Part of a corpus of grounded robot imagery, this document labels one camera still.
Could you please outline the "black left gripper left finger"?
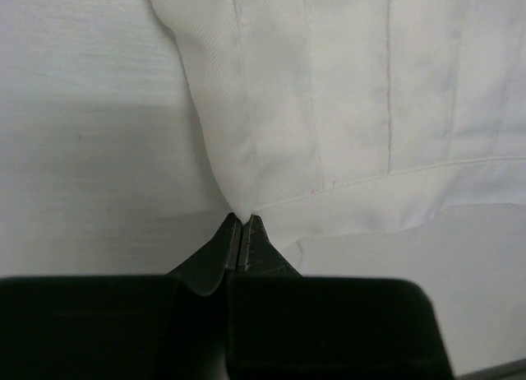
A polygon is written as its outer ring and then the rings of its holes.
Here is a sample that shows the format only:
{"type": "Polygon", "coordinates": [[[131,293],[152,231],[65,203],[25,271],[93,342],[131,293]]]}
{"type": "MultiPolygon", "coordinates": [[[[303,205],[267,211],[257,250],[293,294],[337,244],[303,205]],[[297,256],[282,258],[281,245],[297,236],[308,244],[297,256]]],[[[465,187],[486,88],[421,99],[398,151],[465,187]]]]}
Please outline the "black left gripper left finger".
{"type": "Polygon", "coordinates": [[[228,215],[166,274],[2,278],[2,378],[225,379],[224,281],[240,239],[228,215]]]}

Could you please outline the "white pleated skirt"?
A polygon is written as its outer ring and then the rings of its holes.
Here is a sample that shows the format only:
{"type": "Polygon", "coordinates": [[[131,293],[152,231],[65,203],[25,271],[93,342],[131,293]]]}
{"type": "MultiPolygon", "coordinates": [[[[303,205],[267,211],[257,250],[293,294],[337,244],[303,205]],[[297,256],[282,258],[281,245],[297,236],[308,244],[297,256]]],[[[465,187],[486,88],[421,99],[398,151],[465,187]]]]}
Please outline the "white pleated skirt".
{"type": "Polygon", "coordinates": [[[525,257],[525,0],[150,0],[217,183],[307,273],[525,257]]]}

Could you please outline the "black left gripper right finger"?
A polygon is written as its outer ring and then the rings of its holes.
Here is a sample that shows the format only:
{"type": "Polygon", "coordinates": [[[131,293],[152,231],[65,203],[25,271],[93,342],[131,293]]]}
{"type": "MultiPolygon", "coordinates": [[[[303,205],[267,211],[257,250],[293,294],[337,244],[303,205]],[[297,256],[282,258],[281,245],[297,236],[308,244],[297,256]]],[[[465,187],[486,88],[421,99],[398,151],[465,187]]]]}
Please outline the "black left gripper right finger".
{"type": "Polygon", "coordinates": [[[451,379],[431,300],[409,280],[303,276],[260,217],[226,284],[231,379],[451,379]]]}

